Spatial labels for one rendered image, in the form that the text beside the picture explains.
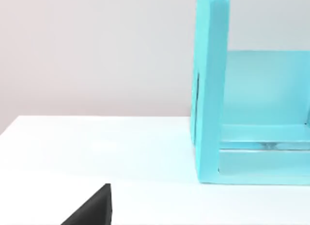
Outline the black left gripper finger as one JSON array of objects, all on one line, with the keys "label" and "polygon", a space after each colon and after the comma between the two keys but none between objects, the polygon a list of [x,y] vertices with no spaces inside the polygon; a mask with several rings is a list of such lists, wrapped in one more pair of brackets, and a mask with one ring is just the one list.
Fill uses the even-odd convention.
[{"label": "black left gripper finger", "polygon": [[104,184],[61,225],[111,225],[111,184]]}]

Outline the light blue rack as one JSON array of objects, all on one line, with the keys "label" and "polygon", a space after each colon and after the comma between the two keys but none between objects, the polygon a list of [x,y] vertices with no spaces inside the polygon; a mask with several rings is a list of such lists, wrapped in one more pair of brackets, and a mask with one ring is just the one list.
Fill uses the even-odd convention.
[{"label": "light blue rack", "polygon": [[310,50],[228,49],[230,0],[196,0],[190,137],[198,181],[310,185]]}]

